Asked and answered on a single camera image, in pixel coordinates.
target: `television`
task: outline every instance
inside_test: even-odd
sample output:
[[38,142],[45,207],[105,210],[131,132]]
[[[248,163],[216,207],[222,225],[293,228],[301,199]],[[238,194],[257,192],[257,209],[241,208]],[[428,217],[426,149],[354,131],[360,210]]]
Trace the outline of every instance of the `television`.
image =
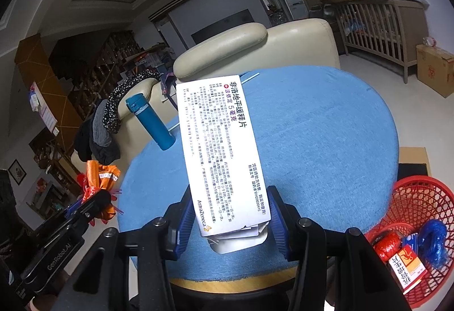
[[217,34],[230,28],[234,28],[245,23],[254,23],[254,19],[248,9],[237,12],[236,14],[230,15],[213,24],[210,24],[196,33],[191,34],[191,37],[196,44],[199,44],[212,36],[216,36]]

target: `blue tablecloth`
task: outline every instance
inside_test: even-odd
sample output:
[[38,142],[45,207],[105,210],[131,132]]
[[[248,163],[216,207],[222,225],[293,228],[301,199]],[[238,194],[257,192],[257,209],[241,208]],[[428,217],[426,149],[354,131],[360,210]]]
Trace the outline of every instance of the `blue tablecloth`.
[[[386,213],[398,168],[396,126],[383,99],[335,68],[257,72],[243,89],[265,184],[275,185],[284,202],[326,229],[369,230]],[[181,199],[188,176],[179,128],[174,135],[169,150],[151,141],[131,163],[121,185],[121,231],[142,227]],[[234,280],[291,266],[271,231],[262,245],[219,255],[201,238],[197,222],[186,252],[167,262],[170,278],[195,281]]]

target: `tile floor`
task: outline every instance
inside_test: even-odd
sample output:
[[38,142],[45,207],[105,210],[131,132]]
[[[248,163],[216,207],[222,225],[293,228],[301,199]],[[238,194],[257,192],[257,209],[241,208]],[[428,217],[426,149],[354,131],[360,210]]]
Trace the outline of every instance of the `tile floor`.
[[[351,72],[370,84],[385,100],[396,122],[401,146],[426,147],[433,177],[454,189],[454,95],[443,98],[434,90],[410,76],[408,84],[402,77],[388,69],[355,55],[340,57],[342,70]],[[110,226],[118,226],[113,219]],[[96,224],[85,233],[85,245],[66,271],[72,273],[85,252],[105,229]],[[133,265],[130,271],[130,296],[137,294],[137,272]],[[418,311],[434,311],[451,284],[454,274],[440,291]]]

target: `polka dot scarf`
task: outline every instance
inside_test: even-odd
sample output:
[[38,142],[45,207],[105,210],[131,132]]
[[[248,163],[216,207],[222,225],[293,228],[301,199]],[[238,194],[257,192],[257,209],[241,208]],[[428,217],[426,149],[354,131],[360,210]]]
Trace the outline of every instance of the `polka dot scarf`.
[[115,87],[112,93],[109,95],[104,110],[103,125],[112,134],[117,134],[121,127],[121,121],[118,116],[118,105],[122,98],[134,87],[139,84],[142,80],[154,78],[158,81],[161,80],[159,72],[155,69],[145,69],[137,75],[133,75],[125,79],[123,83]]

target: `red plastic basket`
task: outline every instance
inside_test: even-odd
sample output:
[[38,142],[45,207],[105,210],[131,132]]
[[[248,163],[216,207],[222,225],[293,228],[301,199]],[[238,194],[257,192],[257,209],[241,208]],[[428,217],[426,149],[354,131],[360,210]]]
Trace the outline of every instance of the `red plastic basket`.
[[384,218],[366,233],[372,242],[380,233],[398,230],[404,235],[419,231],[429,219],[446,224],[446,248],[449,261],[440,271],[426,265],[428,273],[405,296],[412,308],[424,304],[448,279],[454,260],[454,194],[442,182],[429,176],[415,175],[399,180],[393,188],[390,206]]

